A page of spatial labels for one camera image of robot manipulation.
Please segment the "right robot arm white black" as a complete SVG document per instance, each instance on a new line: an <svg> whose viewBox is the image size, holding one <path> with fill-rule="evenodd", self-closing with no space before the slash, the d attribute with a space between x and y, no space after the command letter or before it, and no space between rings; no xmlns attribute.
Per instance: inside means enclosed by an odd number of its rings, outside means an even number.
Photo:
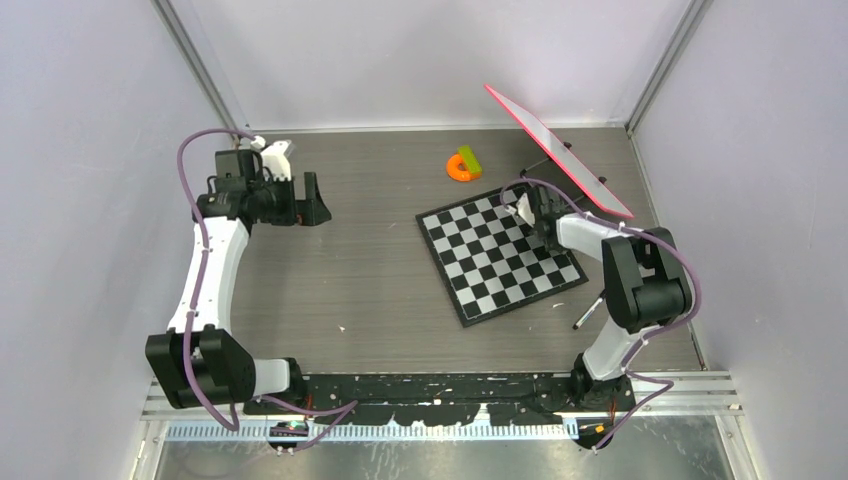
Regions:
<svg viewBox="0 0 848 480"><path fill-rule="evenodd" d="M574 362L567 382L572 405L584 410L631 409L626 369L649 334L687 313L693 294L671 233L614 224L530 187L506 207L549 251L577 251L600 262L608 319Z"/></svg>

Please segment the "black white marker pen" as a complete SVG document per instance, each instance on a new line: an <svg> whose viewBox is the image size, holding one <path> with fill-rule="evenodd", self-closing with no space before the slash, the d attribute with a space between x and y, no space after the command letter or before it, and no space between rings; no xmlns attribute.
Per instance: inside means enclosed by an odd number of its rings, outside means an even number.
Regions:
<svg viewBox="0 0 848 480"><path fill-rule="evenodd" d="M580 329L603 304L604 300L605 293L601 292L598 297L590 304L590 306L583 312L583 314L574 322L574 324L572 325L572 329Z"/></svg>

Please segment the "pink framed whiteboard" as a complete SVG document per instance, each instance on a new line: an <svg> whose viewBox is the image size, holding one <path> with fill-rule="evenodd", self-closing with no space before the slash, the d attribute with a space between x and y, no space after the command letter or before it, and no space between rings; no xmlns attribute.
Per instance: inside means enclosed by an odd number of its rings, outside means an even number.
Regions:
<svg viewBox="0 0 848 480"><path fill-rule="evenodd" d="M595 206L620 218L634 217L632 211L536 115L491 85L485 84L484 89Z"/></svg>

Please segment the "black white chessboard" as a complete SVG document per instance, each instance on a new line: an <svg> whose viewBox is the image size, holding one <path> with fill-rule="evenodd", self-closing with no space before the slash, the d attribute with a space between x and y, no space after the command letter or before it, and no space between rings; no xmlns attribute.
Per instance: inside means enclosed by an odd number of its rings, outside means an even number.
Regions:
<svg viewBox="0 0 848 480"><path fill-rule="evenodd" d="M588 282L573 253L547 250L507 212L524 190L495 188L415 216L464 328Z"/></svg>

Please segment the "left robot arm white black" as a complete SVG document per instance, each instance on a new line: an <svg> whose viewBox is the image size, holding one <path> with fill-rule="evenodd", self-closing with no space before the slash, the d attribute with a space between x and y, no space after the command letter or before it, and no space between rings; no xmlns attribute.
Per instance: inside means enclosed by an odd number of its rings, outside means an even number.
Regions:
<svg viewBox="0 0 848 480"><path fill-rule="evenodd" d="M238 265L259 223L318 226L332 215L317 176L303 175L297 198L288 159L290 141L215 155L216 173L196 200L194 247L179 305L163 334L151 335L145 356L165 397L177 409L241 403L268 394L280 412L298 412L307 398L293 358L256 359L231 334Z"/></svg>

